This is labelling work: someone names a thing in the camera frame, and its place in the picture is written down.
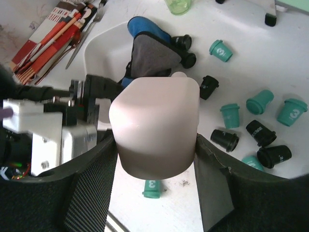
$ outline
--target metal fork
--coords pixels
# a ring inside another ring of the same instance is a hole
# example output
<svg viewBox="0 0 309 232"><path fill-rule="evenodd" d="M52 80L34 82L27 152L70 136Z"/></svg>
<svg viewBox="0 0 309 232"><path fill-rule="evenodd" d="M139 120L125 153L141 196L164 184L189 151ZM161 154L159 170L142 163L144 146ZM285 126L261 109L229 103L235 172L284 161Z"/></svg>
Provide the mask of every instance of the metal fork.
<svg viewBox="0 0 309 232"><path fill-rule="evenodd" d="M93 19L93 22L89 25L88 29L86 30L86 32L84 33L84 36L82 37L81 41L79 42L79 44L76 46L72 56L70 57L68 64L66 65L66 69L68 69L68 67L70 66L70 64L72 63L72 61L74 60L74 58L76 57L78 51L81 49L83 43L85 42L85 40L87 39L90 31L92 30L93 26L101 21L101 19L103 18L103 8L106 4L107 0L101 0L100 4L98 5L98 11L96 13L95 18Z"/></svg>

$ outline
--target table surface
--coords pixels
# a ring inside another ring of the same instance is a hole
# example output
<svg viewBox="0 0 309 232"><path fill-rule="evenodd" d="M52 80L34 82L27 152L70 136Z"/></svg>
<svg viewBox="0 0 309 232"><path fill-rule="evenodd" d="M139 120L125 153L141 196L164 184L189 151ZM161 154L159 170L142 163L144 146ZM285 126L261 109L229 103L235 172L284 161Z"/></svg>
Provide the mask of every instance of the table surface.
<svg viewBox="0 0 309 232"><path fill-rule="evenodd" d="M270 28L264 25L263 9L242 0L226 1L223 5L214 0L195 0L182 16L172 15L164 0L109 0L103 20L93 28L71 66L65 70L70 53L40 85L68 89L71 79L84 80L84 51L89 42L136 15L150 18L173 36L191 35L190 50L196 54L197 63L185 73L199 84L206 75L219 81L220 87L212 96L200 101L198 133L209 138L214 129L224 127L219 109L236 102L241 107L241 127L235 130L240 142L231 156L242 159L256 154L258 147L245 126L257 119L276 131L278 139L273 145L288 145L293 153L289 161L266 172L286 178L309 172L309 114L303 114L290 128L276 121L284 99L296 97L309 102L309 17L304 14L278 13L277 25ZM208 49L217 39L234 52L227 63L209 55ZM275 99L263 115L251 115L245 101L264 88L271 89ZM110 211L130 231L203 231L192 165L184 173L163 181L160 199L144 198L143 188L144 181L129 176L118 160Z"/></svg>

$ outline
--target clear glass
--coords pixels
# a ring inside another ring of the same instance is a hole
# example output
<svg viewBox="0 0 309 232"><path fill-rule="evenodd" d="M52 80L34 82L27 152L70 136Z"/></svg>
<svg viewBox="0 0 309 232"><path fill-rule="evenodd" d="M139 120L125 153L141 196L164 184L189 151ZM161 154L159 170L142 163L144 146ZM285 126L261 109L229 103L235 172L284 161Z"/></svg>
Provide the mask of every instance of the clear glass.
<svg viewBox="0 0 309 232"><path fill-rule="evenodd" d="M165 0L169 11L174 15L183 15L191 7L192 0Z"/></svg>

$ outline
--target black foot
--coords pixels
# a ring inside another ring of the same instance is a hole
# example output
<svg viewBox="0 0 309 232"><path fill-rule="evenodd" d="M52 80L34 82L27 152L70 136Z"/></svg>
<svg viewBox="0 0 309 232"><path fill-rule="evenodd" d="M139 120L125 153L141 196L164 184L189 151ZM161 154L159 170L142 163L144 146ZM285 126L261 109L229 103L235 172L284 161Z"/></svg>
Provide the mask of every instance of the black foot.
<svg viewBox="0 0 309 232"><path fill-rule="evenodd" d="M223 4L223 3L225 2L225 0L216 0L216 2L217 2L218 4Z"/></svg>
<svg viewBox="0 0 309 232"><path fill-rule="evenodd" d="M277 23L277 17L271 14L266 14L265 15L265 24L274 27Z"/></svg>

